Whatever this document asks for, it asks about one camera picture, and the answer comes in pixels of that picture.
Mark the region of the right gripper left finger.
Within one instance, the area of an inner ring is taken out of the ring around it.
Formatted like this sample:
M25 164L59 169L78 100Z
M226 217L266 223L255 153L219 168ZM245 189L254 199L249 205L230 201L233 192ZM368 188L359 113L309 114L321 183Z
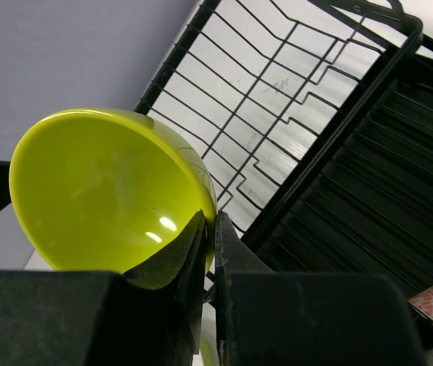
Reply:
M190 365L200 347L206 227L125 274L0 271L0 365Z

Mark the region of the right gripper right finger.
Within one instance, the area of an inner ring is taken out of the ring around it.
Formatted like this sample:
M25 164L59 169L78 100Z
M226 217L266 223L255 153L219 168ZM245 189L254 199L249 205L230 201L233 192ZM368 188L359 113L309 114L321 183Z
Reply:
M424 365L406 298L380 275L276 272L215 224L222 365Z

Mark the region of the green bowl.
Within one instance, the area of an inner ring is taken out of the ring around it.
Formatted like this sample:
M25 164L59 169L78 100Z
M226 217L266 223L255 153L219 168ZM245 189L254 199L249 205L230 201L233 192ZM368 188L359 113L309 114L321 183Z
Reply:
M133 111L58 111L20 138L8 176L19 225L58 271L123 273L161 251L217 197L198 151L172 128Z

